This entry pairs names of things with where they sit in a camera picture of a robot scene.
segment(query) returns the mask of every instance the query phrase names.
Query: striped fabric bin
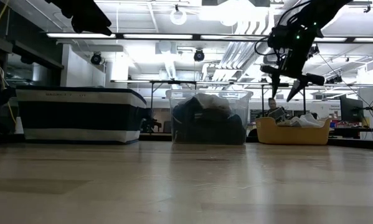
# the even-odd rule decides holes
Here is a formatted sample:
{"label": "striped fabric bin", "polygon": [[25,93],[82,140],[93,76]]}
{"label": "striped fabric bin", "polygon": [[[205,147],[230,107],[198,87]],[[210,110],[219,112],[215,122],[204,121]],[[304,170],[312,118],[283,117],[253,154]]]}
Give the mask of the striped fabric bin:
{"label": "striped fabric bin", "polygon": [[16,94],[28,141],[129,144],[150,114],[129,89],[18,86]]}

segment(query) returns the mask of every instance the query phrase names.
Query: fluorescent light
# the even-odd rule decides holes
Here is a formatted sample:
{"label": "fluorescent light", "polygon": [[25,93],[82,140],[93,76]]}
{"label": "fluorescent light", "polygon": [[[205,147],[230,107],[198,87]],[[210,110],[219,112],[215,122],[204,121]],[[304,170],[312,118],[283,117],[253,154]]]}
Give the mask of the fluorescent light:
{"label": "fluorescent light", "polygon": [[354,87],[373,87],[373,84],[324,84],[323,86],[328,87],[343,87],[343,86],[354,86]]}
{"label": "fluorescent light", "polygon": [[228,85],[233,82],[197,82],[197,84],[218,84],[218,85]]}
{"label": "fluorescent light", "polygon": [[162,0],[157,0],[157,1],[141,1],[141,0],[94,0],[95,3],[97,4],[174,4],[174,2],[180,6],[188,6],[190,5],[189,2],[187,1],[162,1]]}
{"label": "fluorescent light", "polygon": [[315,38],[315,42],[345,42],[347,39],[345,37],[323,37]]}
{"label": "fluorescent light", "polygon": [[259,82],[235,82],[234,85],[270,85],[269,83],[259,83]]}
{"label": "fluorescent light", "polygon": [[355,38],[354,42],[373,42],[373,37]]}
{"label": "fluorescent light", "polygon": [[201,35],[202,40],[260,40],[262,38],[255,35]]}
{"label": "fluorescent light", "polygon": [[150,83],[148,80],[112,80],[115,83]]}
{"label": "fluorescent light", "polygon": [[338,95],[335,95],[335,96],[329,96],[329,97],[326,97],[325,99],[334,99],[334,98],[337,98],[337,97],[340,97],[340,96],[344,96],[344,95],[349,95],[349,94],[352,94],[352,93],[354,93],[354,92],[350,91],[350,92],[341,93],[341,94],[338,94]]}
{"label": "fluorescent light", "polygon": [[100,39],[100,38],[116,38],[115,34],[110,36],[103,35],[103,34],[72,34],[72,33],[48,33],[48,37],[51,38],[66,38],[66,39]]}
{"label": "fluorescent light", "polygon": [[[144,96],[143,97],[144,99],[146,100],[150,100],[152,97],[151,96]],[[153,99],[165,99],[166,97],[158,97],[158,96],[154,96]]]}
{"label": "fluorescent light", "polygon": [[193,35],[186,34],[124,34],[125,39],[182,39],[191,40]]}
{"label": "fluorescent light", "polygon": [[356,5],[368,5],[368,4],[373,4],[372,1],[353,1],[353,2],[350,2],[350,3],[347,3],[347,5],[349,6],[356,6]]}
{"label": "fluorescent light", "polygon": [[7,82],[32,82],[30,79],[25,79],[25,78],[7,78],[5,79]]}

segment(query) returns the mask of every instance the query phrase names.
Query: desk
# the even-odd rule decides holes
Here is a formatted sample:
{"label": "desk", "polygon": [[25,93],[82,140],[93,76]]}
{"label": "desk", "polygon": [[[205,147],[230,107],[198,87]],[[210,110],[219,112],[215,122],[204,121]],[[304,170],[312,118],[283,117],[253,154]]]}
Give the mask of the desk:
{"label": "desk", "polygon": [[373,128],[333,128],[329,135],[360,139],[359,133],[361,132],[373,132]]}

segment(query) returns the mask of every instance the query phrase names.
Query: ceiling light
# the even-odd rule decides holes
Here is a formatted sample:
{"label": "ceiling light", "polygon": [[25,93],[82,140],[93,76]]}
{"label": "ceiling light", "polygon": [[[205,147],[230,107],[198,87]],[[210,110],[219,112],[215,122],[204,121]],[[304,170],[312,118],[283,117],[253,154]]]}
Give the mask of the ceiling light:
{"label": "ceiling light", "polygon": [[149,0],[146,0],[146,1],[141,1],[141,0],[129,0],[129,1],[126,1],[126,0],[94,0],[95,3],[97,4],[147,4],[147,3],[150,3],[150,4],[164,4],[164,5],[168,5],[168,4],[171,4],[173,5],[174,3],[180,5],[180,6],[188,6],[190,5],[190,2],[187,2],[187,1],[171,1],[171,0],[168,0],[168,1],[163,1],[163,0],[157,0],[157,1],[149,1]]}
{"label": "ceiling light", "polygon": [[372,1],[352,1],[352,2],[349,2],[347,3],[347,5],[350,5],[350,6],[356,6],[356,5],[368,5],[368,4],[373,4]]}
{"label": "ceiling light", "polygon": [[315,38],[315,42],[345,42],[347,39],[345,37],[323,37]]}
{"label": "ceiling light", "polygon": [[343,86],[373,87],[373,84],[324,84],[323,86],[328,86],[328,87],[343,87]]}
{"label": "ceiling light", "polygon": [[233,84],[233,82],[197,82],[197,84],[228,85]]}
{"label": "ceiling light", "polygon": [[355,38],[354,42],[373,42],[373,37]]}
{"label": "ceiling light", "polygon": [[32,82],[32,80],[25,79],[25,78],[6,78],[5,81],[7,82]]}
{"label": "ceiling light", "polygon": [[201,35],[202,40],[260,40],[256,35]]}
{"label": "ceiling light", "polygon": [[[144,98],[145,100],[150,100],[150,99],[152,99],[151,96],[144,96],[143,98]],[[165,97],[154,96],[153,99],[165,99]]]}
{"label": "ceiling light", "polygon": [[112,80],[111,82],[115,83],[150,83],[147,80]]}
{"label": "ceiling light", "polygon": [[114,39],[115,34],[110,36],[103,34],[74,34],[74,33],[48,33],[48,37],[51,38],[63,38],[63,39]]}
{"label": "ceiling light", "polygon": [[125,39],[169,39],[169,40],[191,40],[193,35],[186,34],[124,34]]}
{"label": "ceiling light", "polygon": [[344,96],[344,95],[349,95],[349,94],[352,94],[352,93],[354,93],[354,92],[350,91],[350,92],[341,93],[341,94],[338,94],[338,95],[335,95],[335,96],[329,96],[329,97],[326,97],[325,99],[334,99],[334,98],[337,98],[337,97],[340,97],[340,96]]}
{"label": "ceiling light", "polygon": [[[181,17],[178,18],[178,19],[175,18],[175,13],[177,13],[177,12],[181,13]],[[171,11],[171,13],[169,15],[169,18],[170,18],[171,22],[175,25],[183,25],[187,20],[186,12],[182,9],[178,9],[177,5],[176,5],[176,9]]]}
{"label": "ceiling light", "polygon": [[259,82],[235,82],[235,85],[269,85],[269,83],[259,83]]}

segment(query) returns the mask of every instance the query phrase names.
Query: ceiling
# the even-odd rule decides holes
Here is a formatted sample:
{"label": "ceiling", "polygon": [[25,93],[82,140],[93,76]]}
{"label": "ceiling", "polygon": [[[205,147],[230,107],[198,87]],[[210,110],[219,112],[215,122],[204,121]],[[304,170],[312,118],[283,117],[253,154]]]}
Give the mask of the ceiling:
{"label": "ceiling", "polygon": [[[271,13],[278,17],[285,9],[293,6],[297,0],[284,0],[284,6],[271,9]],[[175,25],[170,20],[174,4],[186,11],[187,20],[183,25]],[[70,20],[66,19],[60,9],[53,4],[47,4],[42,0],[15,0],[9,5],[16,12],[32,21],[46,32],[73,32]],[[202,14],[206,6],[201,6],[201,0],[190,0],[188,2],[174,1],[171,3],[159,3],[159,1],[137,3],[137,1],[114,1],[107,0],[104,4],[98,3],[100,9],[112,21],[110,29],[113,32],[132,33],[179,33],[179,34],[234,34],[238,25],[225,26],[220,21],[202,21]],[[338,16],[324,30],[325,36],[366,35],[373,36],[373,5],[369,13],[363,13],[365,6],[349,6],[343,8]],[[237,14],[224,11],[224,18],[232,18]],[[257,23],[256,30],[265,31],[265,26],[270,26],[269,20],[255,18],[252,13],[252,23]],[[85,57],[92,54],[91,46],[121,45],[125,48],[130,58],[131,75],[153,74],[165,69],[165,59],[156,54],[156,43],[153,40],[78,40],[69,42],[73,49],[83,52]],[[202,48],[205,53],[204,62],[193,60],[194,52],[184,51],[182,55],[174,56],[176,70],[202,71],[205,63],[218,63],[224,58],[224,53],[229,50],[229,42],[194,42],[194,41],[171,41],[178,47],[190,47],[195,50]],[[330,68],[324,60],[315,56],[307,61],[304,72],[326,75],[332,69],[342,69],[346,76],[355,74],[355,68],[364,65],[364,62],[373,59],[373,44],[319,44],[321,55],[330,64]],[[236,57],[240,57],[242,47]],[[108,59],[114,58],[114,52],[103,52],[102,55]],[[254,61],[252,66],[259,66],[262,58]],[[257,69],[250,69],[250,77],[259,78],[261,73]]]}

